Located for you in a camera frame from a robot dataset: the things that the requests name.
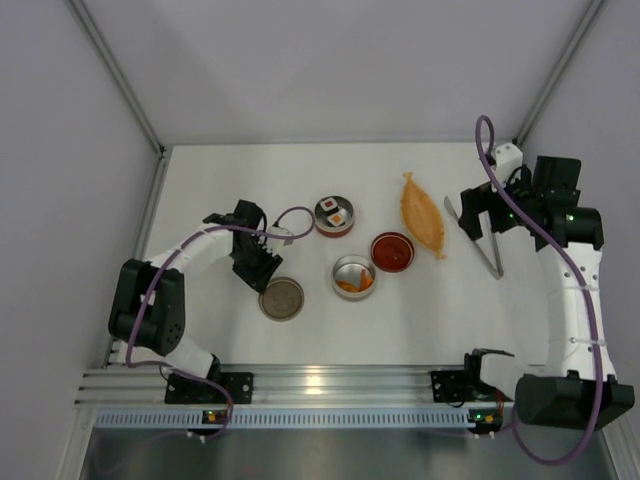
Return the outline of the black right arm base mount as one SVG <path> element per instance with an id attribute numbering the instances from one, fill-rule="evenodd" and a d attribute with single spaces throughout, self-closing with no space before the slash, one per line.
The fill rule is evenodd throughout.
<path id="1" fill-rule="evenodd" d="M 434 370 L 429 373 L 433 400 L 459 405 L 470 402 L 496 402 L 511 398 L 464 370 Z"/>

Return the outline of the orange fried shrimp piece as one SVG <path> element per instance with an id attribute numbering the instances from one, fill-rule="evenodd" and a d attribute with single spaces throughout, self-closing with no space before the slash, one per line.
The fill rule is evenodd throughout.
<path id="1" fill-rule="evenodd" d="M 360 293 L 369 289 L 373 283 L 374 278 L 371 276 L 370 272 L 366 269 L 362 269 L 359 277 L 358 283 L 354 284 L 345 280 L 336 280 L 335 283 L 344 291 L 349 293 Z"/>

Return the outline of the red round lid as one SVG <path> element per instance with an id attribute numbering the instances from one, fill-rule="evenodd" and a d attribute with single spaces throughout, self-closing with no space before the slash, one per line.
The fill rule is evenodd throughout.
<path id="1" fill-rule="evenodd" d="M 415 248 L 405 235 L 389 231 L 373 239 L 369 254 L 377 268 L 387 273 L 399 273 L 412 264 Z"/>

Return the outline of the sushi roll red centre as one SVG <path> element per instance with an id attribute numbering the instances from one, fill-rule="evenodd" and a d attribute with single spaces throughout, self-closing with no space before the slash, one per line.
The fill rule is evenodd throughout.
<path id="1" fill-rule="evenodd" d="M 334 197 L 327 197 L 319 201 L 319 205 L 323 212 L 331 215 L 338 211 L 339 205 Z"/>

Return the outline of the sushi roll orange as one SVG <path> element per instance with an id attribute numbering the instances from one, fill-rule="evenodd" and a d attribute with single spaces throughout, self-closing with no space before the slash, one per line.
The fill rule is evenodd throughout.
<path id="1" fill-rule="evenodd" d="M 327 215 L 327 222 L 332 228 L 340 228 L 347 222 L 347 218 L 343 215 L 343 212 L 338 209 L 337 212 Z"/>

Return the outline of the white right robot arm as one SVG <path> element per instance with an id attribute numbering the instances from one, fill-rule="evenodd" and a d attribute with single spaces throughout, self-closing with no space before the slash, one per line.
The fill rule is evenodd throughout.
<path id="1" fill-rule="evenodd" d="M 515 402 L 524 424 L 583 430 L 593 404 L 596 429 L 630 410 L 634 389 L 617 379 L 607 352 L 600 306 L 599 269 L 604 247 L 600 213 L 579 204 L 578 159 L 541 156 L 528 169 L 520 157 L 488 163 L 505 192 L 536 228 L 536 257 L 547 295 L 549 343 L 536 370 L 514 355 L 477 350 L 480 382 Z"/>

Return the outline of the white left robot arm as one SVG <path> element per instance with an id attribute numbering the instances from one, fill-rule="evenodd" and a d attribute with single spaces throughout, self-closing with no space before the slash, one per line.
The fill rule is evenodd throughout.
<path id="1" fill-rule="evenodd" d="M 283 262 L 278 245 L 292 234 L 272 225 L 259 228 L 265 214 L 240 200 L 227 214 L 206 217 L 186 239 L 147 260 L 121 267 L 108 322 L 112 337 L 126 343 L 125 364 L 168 367 L 218 382 L 220 360 L 186 333 L 187 281 L 220 260 L 253 291 L 263 293 Z"/>

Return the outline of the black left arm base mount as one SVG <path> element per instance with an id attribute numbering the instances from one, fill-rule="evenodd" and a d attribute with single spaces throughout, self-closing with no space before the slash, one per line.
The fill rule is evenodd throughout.
<path id="1" fill-rule="evenodd" d="M 252 403 L 254 374 L 251 372 L 223 372 L 218 382 L 231 397 L 234 404 Z M 164 403 L 169 405 L 222 404 L 226 396 L 199 380 L 187 379 L 172 373 L 167 378 Z"/>

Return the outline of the brown round lid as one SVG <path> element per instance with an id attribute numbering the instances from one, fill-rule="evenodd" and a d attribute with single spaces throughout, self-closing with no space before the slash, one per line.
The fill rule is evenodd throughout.
<path id="1" fill-rule="evenodd" d="M 295 318 L 302 311 L 304 302 L 302 286 L 290 277 L 273 278 L 258 299 L 261 312 L 275 322 Z"/>

